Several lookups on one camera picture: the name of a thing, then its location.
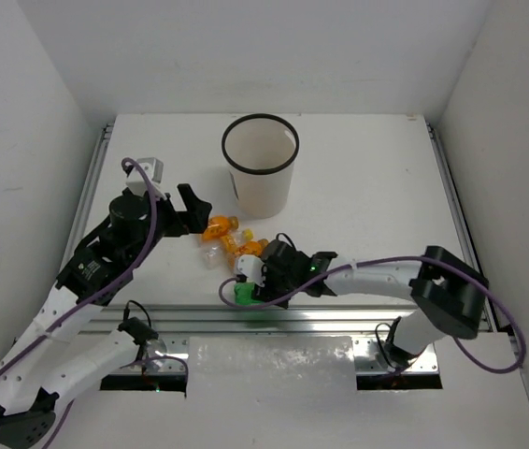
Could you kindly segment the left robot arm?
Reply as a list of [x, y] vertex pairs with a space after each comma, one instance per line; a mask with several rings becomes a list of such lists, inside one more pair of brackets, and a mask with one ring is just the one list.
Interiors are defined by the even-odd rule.
[[0, 444], [31, 448], [81, 392], [160, 344], [158, 333], [130, 315], [96, 347], [64, 362], [71, 341], [133, 279], [135, 267], [163, 238], [205, 231], [212, 210], [192, 187], [168, 194], [115, 197], [107, 217], [85, 236], [64, 265], [33, 322], [0, 361]]

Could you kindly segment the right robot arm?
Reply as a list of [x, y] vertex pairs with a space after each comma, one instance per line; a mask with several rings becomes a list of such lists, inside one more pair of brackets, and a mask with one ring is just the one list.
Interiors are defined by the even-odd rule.
[[278, 239], [259, 255], [243, 255], [237, 274], [254, 282], [254, 300], [280, 302], [291, 296], [369, 295], [403, 299], [414, 312], [392, 321], [385, 340], [377, 343], [380, 364], [404, 370], [437, 340], [473, 340], [479, 333], [488, 280], [440, 246], [420, 257], [389, 257], [378, 261], [348, 260], [335, 252], [308, 255]]

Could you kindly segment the clear bottle yellow cap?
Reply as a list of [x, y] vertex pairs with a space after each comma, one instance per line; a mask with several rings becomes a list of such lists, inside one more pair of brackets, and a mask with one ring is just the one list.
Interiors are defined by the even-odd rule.
[[207, 268], [215, 268], [223, 262], [229, 254], [234, 253], [242, 245], [253, 239], [249, 228], [236, 230], [217, 237], [202, 244], [203, 261]]

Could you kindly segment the green plastic bottle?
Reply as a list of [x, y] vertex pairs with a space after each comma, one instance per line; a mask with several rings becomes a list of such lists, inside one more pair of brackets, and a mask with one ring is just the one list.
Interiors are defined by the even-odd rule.
[[236, 308], [259, 310], [265, 304], [253, 297], [255, 284], [253, 282], [242, 282], [237, 280], [233, 287], [232, 305]]

